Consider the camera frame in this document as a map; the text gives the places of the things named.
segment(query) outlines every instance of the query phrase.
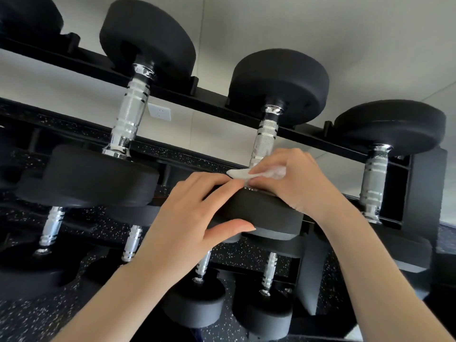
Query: left hand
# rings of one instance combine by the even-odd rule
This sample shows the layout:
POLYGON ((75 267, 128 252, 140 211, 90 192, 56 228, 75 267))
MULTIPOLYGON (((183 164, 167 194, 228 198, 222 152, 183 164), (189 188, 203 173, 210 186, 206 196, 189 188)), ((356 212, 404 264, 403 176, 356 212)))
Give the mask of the left hand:
POLYGON ((217 210, 244 185, 225 174, 194 172, 171 191, 131 264, 160 271, 173 285, 220 242, 254 230, 235 219, 207 229, 217 210), (222 185, 208 195, 215 185, 222 185))

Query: right hand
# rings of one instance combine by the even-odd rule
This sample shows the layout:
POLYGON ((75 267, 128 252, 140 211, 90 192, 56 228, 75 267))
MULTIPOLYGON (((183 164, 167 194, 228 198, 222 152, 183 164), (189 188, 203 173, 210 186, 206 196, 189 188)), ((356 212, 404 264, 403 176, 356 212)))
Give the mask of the right hand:
POLYGON ((259 176, 251 179, 248 184, 274 193, 290 207, 317 222, 331 213, 335 204, 340 204, 341 198, 347 201, 307 152, 300 149, 276 149, 254 166, 249 174, 262 173, 274 166, 286 167, 283 179, 259 176))

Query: forearm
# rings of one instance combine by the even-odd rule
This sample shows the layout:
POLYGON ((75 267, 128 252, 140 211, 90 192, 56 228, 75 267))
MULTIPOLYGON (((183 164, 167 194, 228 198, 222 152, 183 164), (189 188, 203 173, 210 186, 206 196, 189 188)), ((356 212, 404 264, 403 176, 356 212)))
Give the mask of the forearm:
POLYGON ((53 342, 128 342, 172 283, 159 269, 121 266, 53 342))
POLYGON ((341 198, 344 201, 335 201, 332 213, 317 222, 339 259, 364 339, 453 341, 416 297, 364 217, 341 198))

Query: dumbbell rack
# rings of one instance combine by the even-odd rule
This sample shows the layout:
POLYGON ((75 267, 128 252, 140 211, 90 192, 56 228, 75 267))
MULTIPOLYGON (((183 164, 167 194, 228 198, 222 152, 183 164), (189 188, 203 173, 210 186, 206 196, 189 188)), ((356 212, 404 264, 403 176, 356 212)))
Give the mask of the dumbbell rack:
MULTIPOLYGON (((27 149, 31 148, 31 143, 34 144, 33 148, 39 152, 39 145, 42 140, 40 137, 47 138, 47 143, 54 142, 51 146, 58 143, 73 143, 91 149, 101 149, 109 141, 110 129, 106 127, 5 99, 0 99, 0 121, 8 121, 15 124, 18 134, 22 137, 21 144, 23 149, 19 151, 24 153, 27 153, 27 149)), ((323 146, 317 147, 325 148, 326 145, 324 144, 326 143, 322 141, 322 144, 323 146)), ((341 153, 350 153, 352 159, 354 159, 353 157, 357 157, 358 160, 361 160, 362 157, 365 158, 363 154, 338 145, 334 145, 334 147, 344 149, 341 153)), ((158 163, 157 161, 159 161, 161 164, 169 163, 176 167, 186 168, 188 171, 225 172, 231 168, 240 168, 239 165, 195 154, 170 145, 157 144, 141 137, 138 137, 133 142, 131 149, 134 155, 143 161, 150 163, 158 163)), ((44 155, 38 155, 42 159, 41 165, 44 165, 43 162, 47 158, 46 155, 48 153, 46 154, 45 150, 44 155)), ((384 203, 380 213, 385 225, 425 237, 430 240, 434 247, 436 246, 446 157, 447 152, 437 148, 420 155, 395 158, 390 162, 385 185, 384 203)), ((163 176, 164 166, 159 166, 159 171, 161 176, 163 176)), ((159 193, 161 196, 166 196, 166 193, 169 193, 169 189, 166 187, 159 186, 158 190, 161 190, 161 193, 159 193)), ((356 204, 357 198, 350 196, 347 198, 356 204)), ((30 230, 23 223, 11 222, 5 218, 2 218, 2 222, 3 226, 9 230, 30 230)), ((303 224, 304 228, 309 228, 310 226, 310 223, 303 224)), ((72 235, 71 237, 81 238, 85 241, 111 248, 123 248, 121 242, 106 242, 81 235, 72 235)), ((434 257, 433 271, 425 271, 416 275, 423 277, 434 276, 436 285, 441 283, 454 285, 456 281, 450 271, 450 266, 454 262, 454 257, 436 255, 434 257)), ((292 260, 288 276, 277 275, 274 277, 276 285, 284 291, 292 292, 297 282, 299 267, 300 260, 292 260)), ((210 262, 209 268, 218 270, 219 277, 226 280, 233 280, 239 276, 260 279, 262 276, 261 271, 215 262, 210 262)), ((342 317, 346 315, 345 311, 339 311, 335 314, 309 316, 302 307, 296 306, 290 327, 291 335, 326 338, 340 337, 340 331, 344 329, 345 321, 342 317)))

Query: electrical outlet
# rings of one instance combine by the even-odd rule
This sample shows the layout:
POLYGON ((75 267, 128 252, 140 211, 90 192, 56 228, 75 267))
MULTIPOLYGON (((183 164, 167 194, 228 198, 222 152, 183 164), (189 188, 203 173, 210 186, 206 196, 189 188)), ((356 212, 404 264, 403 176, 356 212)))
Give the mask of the electrical outlet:
POLYGON ((163 106, 159 106, 154 103, 149 104, 149 114, 153 118, 159 118, 167 121, 171 121, 171 109, 163 106))

